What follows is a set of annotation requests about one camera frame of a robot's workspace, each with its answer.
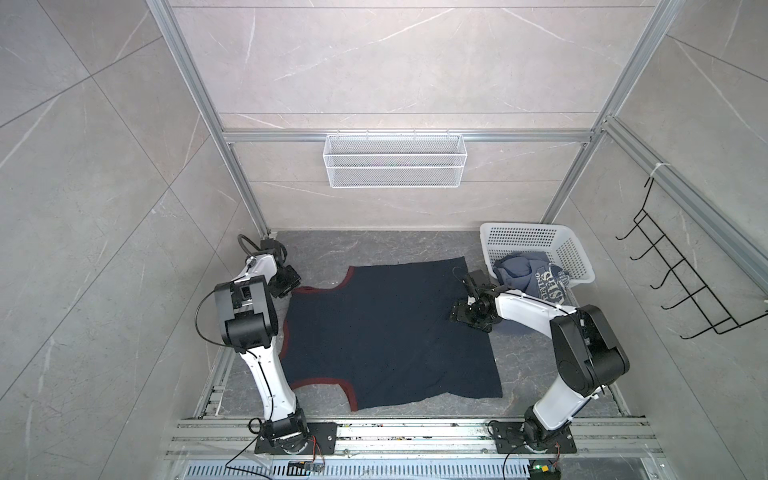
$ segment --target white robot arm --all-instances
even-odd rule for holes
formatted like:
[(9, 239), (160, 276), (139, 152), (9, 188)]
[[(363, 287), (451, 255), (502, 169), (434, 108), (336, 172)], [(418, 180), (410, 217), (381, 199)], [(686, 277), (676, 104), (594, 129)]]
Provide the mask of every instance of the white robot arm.
[[(269, 240), (262, 242), (262, 247)], [(299, 284), (299, 275), (284, 266), (285, 250), (253, 253), (240, 275), (214, 289), (221, 339), (248, 365), (264, 407), (260, 434), (273, 447), (299, 453), (307, 445), (309, 430), (296, 394), (288, 386), (276, 347), (277, 314), (272, 296), (285, 296)]]
[(520, 290), (478, 286), (475, 278), (484, 276), (474, 272), (462, 280), (469, 298), (454, 305), (451, 320), (486, 332), (496, 323), (513, 321), (552, 340), (558, 376), (528, 408), (521, 432), (531, 450), (547, 450), (598, 390), (629, 370), (629, 360), (596, 306), (556, 305)]

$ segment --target gray marble floor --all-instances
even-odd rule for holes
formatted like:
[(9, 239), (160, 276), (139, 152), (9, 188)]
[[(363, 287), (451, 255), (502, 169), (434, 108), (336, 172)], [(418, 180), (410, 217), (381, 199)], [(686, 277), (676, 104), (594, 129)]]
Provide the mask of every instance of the gray marble floor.
[[(302, 285), (328, 288), (340, 282), (349, 265), (409, 263), (463, 256), (470, 270), (484, 269), (482, 248), (476, 231), (285, 231), (278, 240), (288, 249), (288, 263), (302, 277)], [(280, 325), (290, 297), (275, 300)], [(443, 394), (400, 406), (349, 410), (338, 386), (311, 385), (296, 390), (309, 416), (360, 415), (377, 417), (486, 415), (520, 416), (551, 385), (557, 370), (549, 339), (538, 332), (510, 334), (498, 329), (490, 334), (503, 398), (467, 399)], [(580, 416), (619, 416), (611, 393), (589, 402)], [(260, 415), (261, 401), (244, 361), (234, 359), (224, 390), (220, 415)]]

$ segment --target red wire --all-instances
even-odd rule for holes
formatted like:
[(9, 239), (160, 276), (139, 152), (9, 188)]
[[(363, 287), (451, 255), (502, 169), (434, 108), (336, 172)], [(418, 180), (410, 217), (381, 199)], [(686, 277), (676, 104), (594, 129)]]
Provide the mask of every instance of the red wire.
[(558, 462), (560, 461), (560, 443), (559, 442), (555, 442), (554, 444), (555, 444), (555, 446), (558, 447), (558, 456), (557, 456), (557, 458), (554, 459), (554, 463), (552, 464), (553, 468), (558, 466)]
[[(323, 465), (325, 465), (326, 464), (326, 456), (325, 456), (325, 454), (323, 454), (323, 449), (320, 448), (320, 445), (317, 445), (317, 438), (314, 435), (312, 435), (312, 441), (315, 442), (315, 447), (317, 447), (317, 451), (320, 452), (320, 458), (323, 459)], [(315, 456), (315, 449), (312, 448), (312, 462), (313, 463), (315, 462), (315, 458), (316, 458), (316, 456)]]

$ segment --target metal rail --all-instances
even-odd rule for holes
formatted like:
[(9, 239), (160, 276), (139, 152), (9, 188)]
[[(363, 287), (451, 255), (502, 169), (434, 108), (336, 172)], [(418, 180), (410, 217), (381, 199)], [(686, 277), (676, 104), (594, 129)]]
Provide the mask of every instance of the metal rail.
[(667, 33), (667, 30), (672, 25), (672, 21), (677, 16), (683, 3), (685, 3), (685, 0), (661, 0), (654, 9), (654, 14), (650, 17), (648, 25), (646, 25), (640, 37), (640, 41), (632, 52), (632, 56), (630, 56), (629, 62), (621, 72), (614, 90), (608, 96), (608, 100), (605, 102), (598, 115), (598, 119), (592, 127), (591, 141), (584, 145), (576, 155), (565, 178), (560, 183), (558, 191), (554, 193), (552, 202), (550, 202), (544, 216), (541, 218), (542, 223), (554, 222), (554, 219), (560, 213), (560, 209), (568, 199), (568, 195), (571, 194), (571, 190), (576, 185), (587, 163), (589, 163), (595, 148), (600, 144), (600, 140), (605, 133), (602, 124), (608, 117), (614, 116), (621, 109), (621, 105), (629, 97), (632, 87), (643, 73), (646, 65), (648, 65), (661, 40), (664, 39), (664, 34)]
[[(311, 419), (336, 422), (336, 450), (328, 458), (504, 458), (489, 436), (488, 419)], [(523, 419), (502, 419), (522, 422)], [(232, 458), (252, 439), (248, 419), (179, 421), (165, 455), (166, 460)], [(575, 458), (663, 457), (648, 421), (642, 418), (574, 419), (571, 433), (578, 450)], [(297, 458), (275, 455), (275, 459)], [(510, 458), (554, 458), (522, 453)]]
[(609, 117), (604, 128), (613, 140), (640, 165), (654, 172), (654, 179), (672, 200), (677, 202), (744, 273), (768, 293), (768, 255), (733, 224), (727, 215), (714, 207), (706, 197), (690, 185), (677, 169), (648, 147), (618, 118)]
[(265, 141), (316, 141), (324, 142), (326, 136), (334, 134), (461, 134), (464, 141), (580, 141), (588, 142), (592, 132), (586, 129), (519, 129), (519, 130), (483, 130), (470, 129), (256, 129), (227, 130), (224, 140), (231, 144), (240, 142)]
[(243, 202), (258, 229), (259, 235), (262, 238), (266, 237), (269, 229), (264, 221), (264, 216), (261, 210), (259, 210), (259, 204), (256, 202), (253, 190), (251, 190), (250, 184), (243, 172), (243, 167), (240, 165), (237, 157), (235, 157), (230, 145), (224, 140), (222, 135), (223, 128), (221, 127), (218, 115), (216, 115), (214, 104), (205, 89), (200, 73), (195, 68), (192, 55), (189, 52), (187, 43), (184, 41), (181, 29), (178, 23), (176, 23), (176, 18), (170, 6), (168, 6), (166, 0), (147, 0), (147, 4), (152, 11), (160, 32), (163, 34), (166, 43), (168, 43), (168, 48), (176, 61), (182, 78), (184, 78), (184, 83), (187, 84), (197, 109), (200, 111), (206, 126), (208, 126), (210, 136), (214, 140), (221, 157), (224, 159), (224, 163), (232, 176), (237, 191), (240, 192), (240, 196), (243, 198)]

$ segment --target white plastic basket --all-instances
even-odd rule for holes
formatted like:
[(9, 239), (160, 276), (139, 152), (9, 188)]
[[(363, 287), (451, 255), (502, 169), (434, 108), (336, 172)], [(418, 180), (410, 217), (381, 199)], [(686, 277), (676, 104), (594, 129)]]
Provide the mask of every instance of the white plastic basket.
[(549, 261), (571, 276), (571, 285), (594, 282), (594, 271), (573, 230), (541, 223), (484, 223), (480, 226), (482, 254), (488, 273), (493, 264), (512, 252), (544, 252)]
[(323, 160), (333, 188), (458, 187), (467, 149), (460, 134), (332, 134)]

